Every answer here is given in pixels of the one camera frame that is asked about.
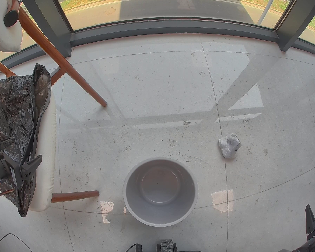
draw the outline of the wooden chair frame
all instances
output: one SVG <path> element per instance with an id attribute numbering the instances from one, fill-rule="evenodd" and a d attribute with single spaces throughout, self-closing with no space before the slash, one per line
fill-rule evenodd
<path id="1" fill-rule="evenodd" d="M 47 53 L 60 67 L 60 69 L 51 77 L 51 85 L 54 85 L 65 73 L 73 78 L 88 94 L 90 94 L 103 107 L 107 102 L 86 82 L 86 80 L 77 72 L 77 70 L 64 58 L 64 56 L 54 47 L 48 38 L 40 31 L 40 29 L 28 17 L 27 13 L 20 7 L 19 21 L 21 27 L 26 33 Z M 0 72 L 6 75 L 7 78 L 16 76 L 11 70 L 0 62 Z M 51 202 L 66 202 L 79 199 L 96 197 L 98 191 L 82 191 L 69 193 L 53 193 Z"/>

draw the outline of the gray metal frame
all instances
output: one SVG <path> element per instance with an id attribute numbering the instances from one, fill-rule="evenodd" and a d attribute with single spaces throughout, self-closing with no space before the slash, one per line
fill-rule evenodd
<path id="1" fill-rule="evenodd" d="M 298 37 L 315 16 L 315 0 L 292 0 L 274 29 L 215 19 L 140 19 L 73 31 L 58 0 L 23 0 L 31 16 L 53 45 L 68 57 L 73 46 L 119 37 L 162 33 L 205 33 L 243 36 L 278 43 L 282 51 L 291 46 L 315 54 L 315 45 Z M 6 58 L 8 68 L 43 55 L 38 46 Z"/>

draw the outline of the manhole cover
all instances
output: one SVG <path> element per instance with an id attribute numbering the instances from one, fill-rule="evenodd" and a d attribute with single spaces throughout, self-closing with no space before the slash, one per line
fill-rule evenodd
<path id="1" fill-rule="evenodd" d="M 109 8 L 107 8 L 107 9 L 104 11 L 104 13 L 107 14 L 107 15 L 109 15 L 109 14 L 112 14 L 113 12 L 115 12 L 115 11 L 116 11 L 116 9 L 115 9 L 114 7 L 109 7 Z"/>

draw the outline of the white trash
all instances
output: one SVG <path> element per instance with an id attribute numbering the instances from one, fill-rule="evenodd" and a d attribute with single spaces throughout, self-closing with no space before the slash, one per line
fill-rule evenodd
<path id="1" fill-rule="evenodd" d="M 237 156 L 237 150 L 242 146 L 235 133 L 220 138 L 218 144 L 222 149 L 223 156 L 228 159 L 234 159 Z"/>

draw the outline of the white cushion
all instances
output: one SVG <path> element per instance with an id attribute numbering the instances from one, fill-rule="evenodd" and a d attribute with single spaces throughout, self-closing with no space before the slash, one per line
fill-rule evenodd
<path id="1" fill-rule="evenodd" d="M 54 94 L 51 92 L 50 102 L 42 116 L 38 131 L 36 156 L 41 154 L 42 162 L 36 169 L 36 187 L 29 205 L 31 211 L 44 211 L 51 203 L 54 187 L 55 153 L 56 102 Z"/>
<path id="2" fill-rule="evenodd" d="M 19 21 L 11 27 L 4 25 L 4 16 L 7 13 L 7 0 L 0 0 L 0 51 L 21 51 L 22 28 Z"/>

